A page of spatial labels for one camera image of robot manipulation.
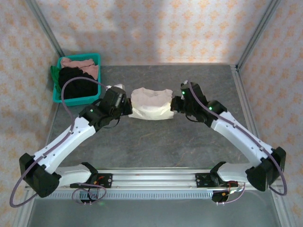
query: laundry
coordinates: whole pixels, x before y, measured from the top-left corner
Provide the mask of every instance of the laundry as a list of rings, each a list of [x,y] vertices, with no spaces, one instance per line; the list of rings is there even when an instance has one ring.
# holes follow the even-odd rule
[[[57,92],[61,92],[61,88],[59,86],[59,72],[60,69],[56,66],[51,66],[51,75],[53,78],[53,82],[55,83],[55,89],[57,90]]]
[[[64,84],[74,77],[86,77],[94,79],[90,74],[79,68],[64,67],[59,72],[59,86],[62,89]],[[70,82],[64,90],[64,99],[95,96],[98,93],[98,85],[84,79]]]
[[[139,88],[131,95],[133,114],[129,117],[143,120],[172,119],[174,112],[170,110],[172,90],[153,91]]]
[[[84,61],[72,61],[69,58],[62,58],[60,64],[62,69],[64,67],[79,68],[83,70],[83,72],[91,75],[94,79],[98,79],[99,66],[95,65],[92,59]]]

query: green cloth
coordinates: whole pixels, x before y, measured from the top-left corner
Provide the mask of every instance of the green cloth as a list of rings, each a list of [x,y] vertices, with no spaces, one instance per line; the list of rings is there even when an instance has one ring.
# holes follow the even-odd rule
[[[59,72],[60,69],[56,66],[51,66],[51,74],[52,74],[52,78],[53,81],[55,83],[55,88],[57,90],[58,93],[61,93],[61,87],[59,86]]]

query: white cloth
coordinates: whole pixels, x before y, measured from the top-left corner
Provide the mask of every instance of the white cloth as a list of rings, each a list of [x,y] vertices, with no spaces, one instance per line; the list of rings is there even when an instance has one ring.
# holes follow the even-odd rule
[[[174,112],[170,111],[172,90],[153,91],[139,88],[132,92],[131,101],[133,114],[129,117],[143,120],[171,119]]]
[[[110,85],[106,86],[106,91],[107,91],[108,89],[110,89],[111,87],[112,87],[112,86],[110,86]],[[123,84],[116,84],[116,85],[114,85],[114,87],[118,87],[118,88],[121,88],[122,90],[125,90]]]

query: cable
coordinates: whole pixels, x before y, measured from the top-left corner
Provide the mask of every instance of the cable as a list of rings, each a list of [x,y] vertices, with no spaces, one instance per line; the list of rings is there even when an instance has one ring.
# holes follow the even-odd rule
[[[34,165],[37,164],[43,157],[47,156],[49,153],[51,153],[53,150],[55,150],[57,147],[59,147],[61,144],[63,144],[63,143],[66,141],[66,139],[70,136],[70,134],[71,134],[71,132],[72,132],[72,130],[73,130],[73,128],[74,128],[74,125],[75,125],[75,119],[74,119],[74,117],[73,117],[71,111],[69,110],[69,108],[68,108],[67,105],[65,104],[65,100],[64,100],[64,90],[65,90],[66,86],[67,86],[69,83],[71,83],[72,81],[77,80],[77,79],[89,80],[89,81],[91,81],[91,82],[94,82],[94,83],[96,83],[96,84],[98,84],[98,85],[101,85],[101,86],[107,88],[105,85],[99,83],[98,81],[95,81],[95,80],[93,80],[93,79],[89,79],[89,78],[86,78],[86,77],[75,77],[75,78],[72,78],[72,79],[68,80],[68,81],[64,84],[64,86],[63,86],[63,88],[62,88],[62,91],[61,91],[61,99],[62,99],[62,105],[63,105],[64,109],[66,110],[66,112],[68,113],[68,115],[69,115],[70,118],[71,118],[71,128],[70,128],[70,131],[69,131],[69,132],[63,137],[63,139],[60,140],[56,145],[54,145],[52,148],[50,148],[50,149],[49,149],[47,152],[45,152],[42,156],[38,157],[37,160],[34,161],[34,162],[33,162],[33,163],[24,171],[24,173],[20,176],[20,178],[17,180],[17,182],[16,182],[16,184],[15,184],[15,186],[14,186],[14,188],[13,188],[11,194],[10,194],[9,205],[10,205],[11,207],[13,207],[13,208],[21,207],[21,206],[25,205],[26,203],[28,203],[29,201],[31,201],[34,197],[37,196],[37,193],[36,193],[36,194],[34,194],[32,197],[30,197],[28,200],[26,200],[26,201],[24,201],[24,202],[22,202],[22,203],[20,203],[20,204],[14,204],[14,197],[15,197],[15,194],[16,194],[16,190],[17,190],[17,188],[19,187],[21,181],[22,181],[22,180],[25,178],[25,176],[28,174],[28,172],[29,172],[29,171],[34,167]]]
[[[84,185],[84,186],[89,186],[89,187],[97,187],[97,188],[102,188],[103,190],[104,190],[104,194],[100,197],[100,198],[98,198],[98,196],[96,196],[96,195],[94,195],[93,193],[91,193],[89,190],[86,190],[86,189],[84,189],[84,188],[77,188],[76,190],[74,190],[73,191],[73,193],[71,194],[71,199],[72,200],[74,200],[77,204],[83,204],[83,205],[86,205],[86,203],[82,203],[82,202],[78,202],[78,201],[76,201],[75,199],[74,199],[74,195],[75,195],[75,193],[77,192],[77,191],[79,191],[79,190],[83,190],[83,191],[85,191],[85,192],[87,192],[89,195],[91,195],[91,196],[93,196],[93,197],[96,197],[96,198],[98,198],[98,199],[96,199],[95,201],[93,201],[93,202],[89,202],[90,203],[90,205],[91,204],[93,204],[93,203],[96,203],[96,202],[98,202],[98,201],[100,201],[101,199],[103,199],[104,198],[104,196],[106,195],[106,188],[105,187],[103,187],[103,186],[101,186],[101,185],[97,185],[97,184],[89,184],[89,183],[77,183],[78,185]]]
[[[187,115],[185,115],[185,117],[186,117],[189,121],[191,121],[191,122],[199,122],[199,121],[195,121],[195,120],[190,119]]]
[[[119,124],[119,122],[120,122],[120,118],[118,119],[117,123],[114,126],[112,126],[112,127],[104,127],[104,128],[105,129],[112,129],[112,128],[116,127]]]
[[[216,204],[217,204],[217,205],[218,205],[218,204],[222,204],[222,205],[224,205],[224,204],[226,204],[226,203],[235,202],[235,201],[237,201],[239,198],[241,198],[241,196],[244,194],[244,191],[245,191],[245,183],[244,183],[244,185],[243,185],[243,190],[242,190],[242,192],[241,192],[241,194],[240,194],[240,196],[239,196],[239,197],[237,197],[236,199],[231,200],[231,201],[226,201],[226,202],[216,202]]]
[[[229,184],[229,188],[228,188],[228,194],[231,192],[231,187],[232,187],[232,184],[231,184],[231,182],[229,181],[228,182],[228,184]]]
[[[87,197],[89,198],[89,201],[90,201],[90,202],[95,201],[95,200],[93,200],[93,199],[90,197],[90,194],[87,194]]]
[[[205,105],[202,104],[202,102],[198,99],[197,95],[195,94],[192,86],[191,86],[191,83],[190,81],[187,81],[188,83],[188,86],[189,86],[189,90],[191,92],[191,94],[193,95],[193,97],[195,98],[195,100],[199,103],[199,105],[205,109],[207,112],[209,112],[210,114],[212,114],[213,116],[229,123],[230,125],[234,126],[233,122],[229,121],[228,119],[224,118],[224,117],[221,117],[220,115],[216,114],[215,112],[209,110]],[[259,144],[249,133],[247,133],[244,129],[242,129],[241,127],[239,127],[238,125],[235,126],[237,129],[239,129],[242,133],[244,133],[248,138],[250,138],[259,148],[262,148],[261,151],[263,151],[269,158],[270,160],[274,163],[275,167],[277,168],[280,176],[281,176],[281,179],[282,179],[282,182],[283,182],[283,188],[284,188],[284,192],[283,193],[280,193],[278,192],[277,190],[275,190],[274,188],[272,188],[271,186],[269,187],[274,193],[278,194],[278,195],[287,195],[287,184],[286,184],[286,179],[283,175],[283,172],[279,166],[279,164],[276,162],[276,160],[274,159],[274,157],[264,148],[261,146],[261,144]]]

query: wallpaper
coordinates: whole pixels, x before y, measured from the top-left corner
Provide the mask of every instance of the wallpaper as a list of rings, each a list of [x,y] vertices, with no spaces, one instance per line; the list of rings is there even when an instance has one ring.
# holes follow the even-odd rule
[[[303,226],[303,1],[281,1],[241,71],[262,139],[286,152],[285,177]]]
[[[45,145],[55,111],[48,71],[58,56],[25,1],[0,4],[0,15],[0,226],[9,227],[17,212],[9,197],[19,158]]]
[[[270,0],[37,0],[65,54],[103,65],[236,64]]]

